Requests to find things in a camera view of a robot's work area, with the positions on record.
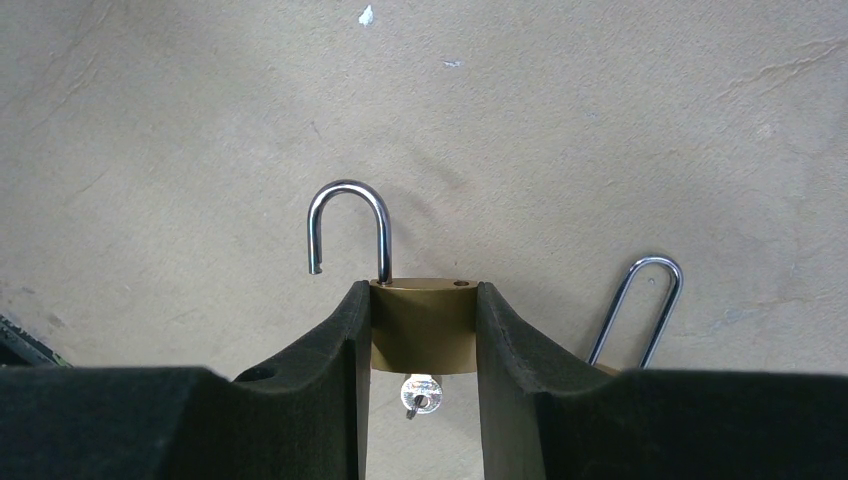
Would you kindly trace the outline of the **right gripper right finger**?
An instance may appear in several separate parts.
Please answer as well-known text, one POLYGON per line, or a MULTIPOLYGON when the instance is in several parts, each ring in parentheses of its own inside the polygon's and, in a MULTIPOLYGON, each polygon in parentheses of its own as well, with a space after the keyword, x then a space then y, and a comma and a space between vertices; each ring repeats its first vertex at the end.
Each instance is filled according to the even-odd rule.
POLYGON ((635 369, 605 373, 477 290, 488 479, 843 479, 839 375, 635 369))

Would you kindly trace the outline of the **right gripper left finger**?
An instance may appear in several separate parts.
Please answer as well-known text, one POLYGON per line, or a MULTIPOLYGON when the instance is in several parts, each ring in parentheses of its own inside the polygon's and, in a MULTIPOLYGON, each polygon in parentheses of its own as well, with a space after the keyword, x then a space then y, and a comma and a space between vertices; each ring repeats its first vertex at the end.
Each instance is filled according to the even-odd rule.
POLYGON ((370 291, 228 380, 204 367, 5 368, 5 479, 361 479, 370 291))

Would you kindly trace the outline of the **key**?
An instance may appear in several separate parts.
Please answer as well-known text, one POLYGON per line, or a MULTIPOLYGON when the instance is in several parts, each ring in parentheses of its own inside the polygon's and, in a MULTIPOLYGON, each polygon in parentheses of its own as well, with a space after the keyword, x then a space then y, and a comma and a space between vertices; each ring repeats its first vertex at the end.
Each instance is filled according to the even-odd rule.
POLYGON ((442 404, 442 378, 438 375, 407 375, 400 390, 400 399, 406 408, 406 419, 435 412, 442 404))

